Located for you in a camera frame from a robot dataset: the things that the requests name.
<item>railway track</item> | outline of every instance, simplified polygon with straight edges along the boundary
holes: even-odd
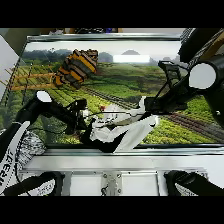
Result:
[[[109,94],[104,94],[97,92],[89,88],[83,88],[88,94],[98,96],[102,99],[108,100],[112,103],[115,103],[124,109],[133,109],[136,108],[137,104],[125,102],[123,98],[111,96]],[[183,126],[184,128],[189,129],[190,131],[201,134],[204,137],[214,139],[217,143],[224,143],[224,130],[222,130],[218,125],[209,124],[203,121],[194,120],[183,114],[173,113],[169,116],[162,116],[163,118],[172,121],[178,125]]]

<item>yellow and black object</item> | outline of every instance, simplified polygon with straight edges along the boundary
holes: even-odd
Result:
[[[59,87],[70,83],[76,89],[80,89],[81,83],[96,73],[97,60],[97,50],[78,51],[75,49],[58,69],[54,84]]]

